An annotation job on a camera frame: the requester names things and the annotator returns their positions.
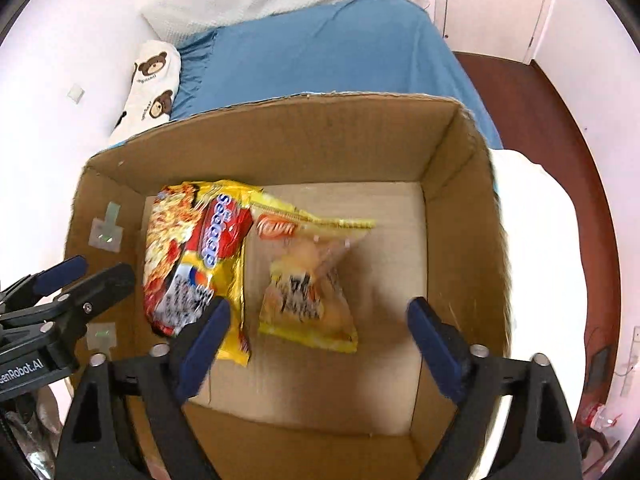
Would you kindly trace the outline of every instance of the white wall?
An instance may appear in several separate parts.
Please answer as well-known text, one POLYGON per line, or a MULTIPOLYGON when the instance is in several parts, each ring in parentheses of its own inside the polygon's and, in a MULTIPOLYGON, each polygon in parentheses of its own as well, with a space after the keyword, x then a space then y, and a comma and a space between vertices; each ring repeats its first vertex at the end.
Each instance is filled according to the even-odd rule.
POLYGON ((106 145, 140 43, 131 0, 31 0, 0 45, 0 283, 62 259, 85 161, 106 145), (66 97, 73 83, 79 104, 66 97))
MULTIPOLYGON (((640 54, 606 0, 556 0, 535 56, 582 130, 616 233, 622 319, 616 371, 624 373, 640 325, 640 54)), ((614 377, 610 437, 626 441, 640 417, 640 373, 628 398, 614 377)))

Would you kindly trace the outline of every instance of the brown floor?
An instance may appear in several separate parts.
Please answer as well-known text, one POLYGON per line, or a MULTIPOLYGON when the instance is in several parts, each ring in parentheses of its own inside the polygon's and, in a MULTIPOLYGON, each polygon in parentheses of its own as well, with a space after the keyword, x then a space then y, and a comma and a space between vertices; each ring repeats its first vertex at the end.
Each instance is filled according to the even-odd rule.
POLYGON ((606 380, 582 394, 580 407, 592 400, 604 402, 618 346, 620 270, 609 206, 589 149, 564 102, 535 63, 456 55, 478 89, 504 147, 542 165, 574 202, 588 290, 587 367, 593 354, 612 345, 606 380))

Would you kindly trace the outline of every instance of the red logo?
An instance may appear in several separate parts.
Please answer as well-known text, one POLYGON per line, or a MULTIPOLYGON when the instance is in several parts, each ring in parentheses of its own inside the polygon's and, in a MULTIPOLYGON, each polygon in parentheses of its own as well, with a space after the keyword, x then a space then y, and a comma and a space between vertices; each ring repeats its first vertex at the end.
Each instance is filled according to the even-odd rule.
POLYGON ((297 224, 286 218, 272 215, 260 215, 258 218, 258 236, 262 239, 273 240, 293 236, 297 224))

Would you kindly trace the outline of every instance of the yellow snack bag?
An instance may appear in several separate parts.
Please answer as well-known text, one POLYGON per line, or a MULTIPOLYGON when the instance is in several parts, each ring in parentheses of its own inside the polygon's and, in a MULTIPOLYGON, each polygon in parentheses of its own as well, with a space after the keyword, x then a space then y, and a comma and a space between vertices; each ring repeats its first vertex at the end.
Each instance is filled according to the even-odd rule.
POLYGON ((254 196, 251 213, 272 258, 258 330, 313 348, 355 352, 358 333, 335 265, 374 223, 318 218, 267 194, 254 196))
POLYGON ((167 186, 156 197, 146 233, 144 309, 156 332, 178 335, 214 295, 231 306, 231 324, 217 359, 246 366, 242 331, 244 238, 248 208, 260 188, 231 180, 167 186))

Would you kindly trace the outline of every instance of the metal bolt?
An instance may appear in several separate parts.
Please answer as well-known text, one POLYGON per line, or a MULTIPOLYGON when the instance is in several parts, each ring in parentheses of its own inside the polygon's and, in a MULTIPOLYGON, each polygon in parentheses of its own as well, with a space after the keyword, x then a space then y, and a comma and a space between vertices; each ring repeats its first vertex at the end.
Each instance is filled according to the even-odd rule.
POLYGON ((100 366, 106 360, 107 360, 107 356, 105 354, 94 354, 89 359, 89 364, 91 366, 100 366))
POLYGON ((167 343, 158 343, 150 350, 149 355, 152 357, 162 357, 169 353, 169 345, 167 343))
POLYGON ((476 357, 489 357, 489 349, 484 345, 471 345, 469 351, 476 357))
POLYGON ((53 321, 47 321, 43 326, 40 327, 40 331, 44 334, 53 328, 53 321))
POLYGON ((549 358, 541 353, 537 353, 533 355, 533 362, 535 362, 536 364, 539 364, 540 366, 549 366, 551 364, 551 361, 549 360, 549 358))

